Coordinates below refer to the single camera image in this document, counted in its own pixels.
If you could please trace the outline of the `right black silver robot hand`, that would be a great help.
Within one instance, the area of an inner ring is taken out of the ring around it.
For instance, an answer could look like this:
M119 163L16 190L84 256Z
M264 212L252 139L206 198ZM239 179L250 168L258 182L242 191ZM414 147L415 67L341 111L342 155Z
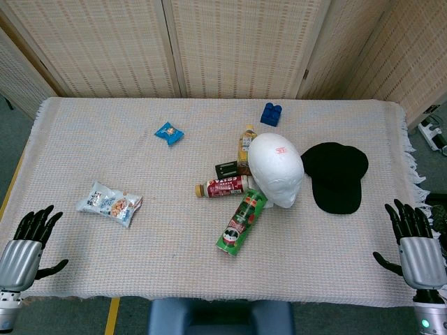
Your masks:
M416 290L438 290L446 285L446 268L439 242L433 237L430 223L419 208L398 199L385 205L398 246L400 263L387 261L380 253L374 259L385 269L401 276Z

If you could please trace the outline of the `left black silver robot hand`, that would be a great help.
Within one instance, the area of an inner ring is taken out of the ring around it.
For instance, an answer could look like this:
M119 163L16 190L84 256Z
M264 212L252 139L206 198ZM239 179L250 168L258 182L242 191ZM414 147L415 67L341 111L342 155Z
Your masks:
M66 267L67 259L53 267L40 268L41 258L62 212L52 213L53 205L26 214L6 244L1 256L1 290L24 292L34 281L52 276Z

